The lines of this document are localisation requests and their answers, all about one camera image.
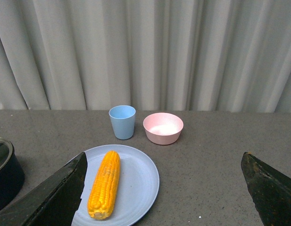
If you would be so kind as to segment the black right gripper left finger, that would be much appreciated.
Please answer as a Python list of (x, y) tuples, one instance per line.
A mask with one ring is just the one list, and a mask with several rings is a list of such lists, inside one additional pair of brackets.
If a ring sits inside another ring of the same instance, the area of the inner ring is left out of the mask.
[(87, 158), (80, 153), (0, 212), (0, 226), (69, 226), (81, 203)]

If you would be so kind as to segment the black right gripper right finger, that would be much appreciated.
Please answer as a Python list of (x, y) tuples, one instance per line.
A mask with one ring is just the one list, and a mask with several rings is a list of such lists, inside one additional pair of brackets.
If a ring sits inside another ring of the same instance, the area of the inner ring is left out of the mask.
[(291, 226), (291, 178), (245, 152), (241, 169), (265, 226)]

